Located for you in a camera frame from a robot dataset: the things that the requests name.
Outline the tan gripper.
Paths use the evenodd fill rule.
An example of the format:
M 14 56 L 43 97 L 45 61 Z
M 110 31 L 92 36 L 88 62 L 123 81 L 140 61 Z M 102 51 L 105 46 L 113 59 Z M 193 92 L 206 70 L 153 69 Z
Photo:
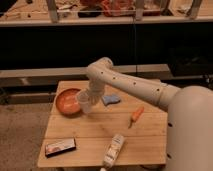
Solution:
M 90 84 L 89 88 L 87 89 L 87 93 L 89 95 L 90 103 L 92 105 L 96 105 L 104 95 L 105 87 L 96 84 Z

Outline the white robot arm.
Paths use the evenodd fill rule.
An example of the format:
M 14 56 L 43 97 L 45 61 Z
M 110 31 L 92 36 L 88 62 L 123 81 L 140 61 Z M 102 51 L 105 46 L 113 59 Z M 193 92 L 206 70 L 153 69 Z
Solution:
M 212 90 L 121 74 L 108 57 L 89 64 L 86 75 L 93 103 L 110 85 L 168 113 L 165 171 L 213 171 Z

